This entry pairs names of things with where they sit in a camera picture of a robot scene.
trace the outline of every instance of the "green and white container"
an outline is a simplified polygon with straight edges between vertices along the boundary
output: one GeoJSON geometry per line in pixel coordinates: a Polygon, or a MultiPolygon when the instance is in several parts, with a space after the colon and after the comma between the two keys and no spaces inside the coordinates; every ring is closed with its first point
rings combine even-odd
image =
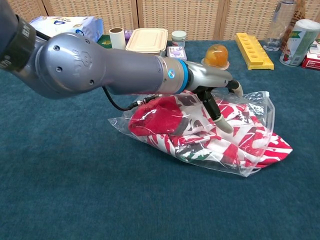
{"type": "Polygon", "coordinates": [[[297,21],[280,56],[280,62],[290,67],[299,66],[320,32],[320,23],[301,19],[297,21]]]}

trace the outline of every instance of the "container lid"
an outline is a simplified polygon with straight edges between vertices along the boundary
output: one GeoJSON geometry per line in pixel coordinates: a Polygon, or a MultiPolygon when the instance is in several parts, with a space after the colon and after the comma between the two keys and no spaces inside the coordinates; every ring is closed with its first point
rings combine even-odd
{"type": "Polygon", "coordinates": [[[180,30],[173,31],[171,35],[177,40],[183,40],[187,37],[187,33],[185,31],[180,31],[180,30]]]}
{"type": "Polygon", "coordinates": [[[320,23],[310,19],[301,19],[295,25],[310,32],[320,31],[320,23]]]}
{"type": "Polygon", "coordinates": [[[163,28],[135,29],[125,49],[138,53],[156,54],[166,50],[168,30],[163,28]]]}

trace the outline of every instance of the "food container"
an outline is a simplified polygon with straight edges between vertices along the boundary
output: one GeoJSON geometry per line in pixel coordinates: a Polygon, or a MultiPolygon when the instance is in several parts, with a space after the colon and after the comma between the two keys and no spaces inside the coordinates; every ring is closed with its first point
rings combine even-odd
{"type": "Polygon", "coordinates": [[[187,33],[185,31],[173,31],[171,33],[172,46],[185,47],[187,33]]]}
{"type": "Polygon", "coordinates": [[[166,53],[167,41],[166,29],[138,28],[133,31],[125,50],[163,56],[166,53]]]}

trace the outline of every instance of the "blue ring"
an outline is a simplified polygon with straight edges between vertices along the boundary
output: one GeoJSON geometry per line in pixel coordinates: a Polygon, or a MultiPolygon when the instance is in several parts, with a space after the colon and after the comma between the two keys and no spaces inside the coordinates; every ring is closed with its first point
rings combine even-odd
{"type": "Polygon", "coordinates": [[[179,94],[181,93],[183,90],[185,90],[185,87],[187,86],[187,83],[188,83],[188,76],[189,76],[189,73],[188,73],[188,69],[187,69],[187,66],[185,64],[184,61],[182,61],[181,59],[177,59],[181,65],[182,65],[182,68],[183,68],[183,73],[184,73],[184,78],[183,78],[183,83],[182,83],[182,86],[180,87],[180,89],[175,93],[175,94],[179,94]]]}

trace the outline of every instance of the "wicker cabinet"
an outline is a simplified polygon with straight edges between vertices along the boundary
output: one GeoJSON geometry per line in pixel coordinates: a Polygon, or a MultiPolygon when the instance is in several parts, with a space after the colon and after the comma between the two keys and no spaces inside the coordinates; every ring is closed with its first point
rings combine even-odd
{"type": "MultiPolygon", "coordinates": [[[[264,39],[278,0],[8,0],[30,21],[38,16],[96,16],[110,28],[165,28],[188,40],[234,40],[239,32],[264,39]]],[[[320,0],[305,0],[306,17],[320,22],[320,0]]]]}
{"type": "Polygon", "coordinates": [[[46,16],[47,12],[41,0],[7,0],[15,14],[30,22],[39,16],[46,16]]]}

